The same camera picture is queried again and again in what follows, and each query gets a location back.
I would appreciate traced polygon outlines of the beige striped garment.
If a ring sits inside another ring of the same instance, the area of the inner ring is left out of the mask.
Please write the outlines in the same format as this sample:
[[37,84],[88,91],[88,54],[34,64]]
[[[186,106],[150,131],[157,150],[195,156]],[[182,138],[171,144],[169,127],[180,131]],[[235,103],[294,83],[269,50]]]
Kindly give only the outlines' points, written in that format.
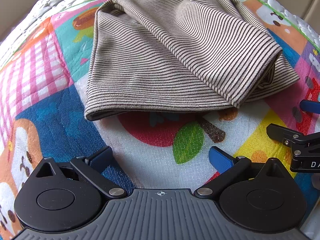
[[108,0],[95,13],[85,118],[238,108],[298,80],[237,0]]

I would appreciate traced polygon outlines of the colourful cartoon play mat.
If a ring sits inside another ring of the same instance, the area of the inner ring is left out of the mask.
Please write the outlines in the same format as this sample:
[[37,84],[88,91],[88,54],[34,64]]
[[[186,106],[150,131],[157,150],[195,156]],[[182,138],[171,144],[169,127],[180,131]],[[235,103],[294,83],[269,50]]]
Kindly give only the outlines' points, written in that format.
[[111,146],[117,161],[103,174],[128,191],[196,189],[219,175],[208,159],[213,145],[254,162],[277,157],[289,166],[290,150],[268,138],[268,124],[304,134],[319,131],[319,116],[299,109],[304,99],[319,100],[319,48],[260,0],[239,1],[282,46],[300,76],[292,87],[209,114],[130,112],[86,120],[93,20],[105,1],[74,5],[42,20],[1,66],[1,239],[20,231],[14,199],[43,157],[64,162]]

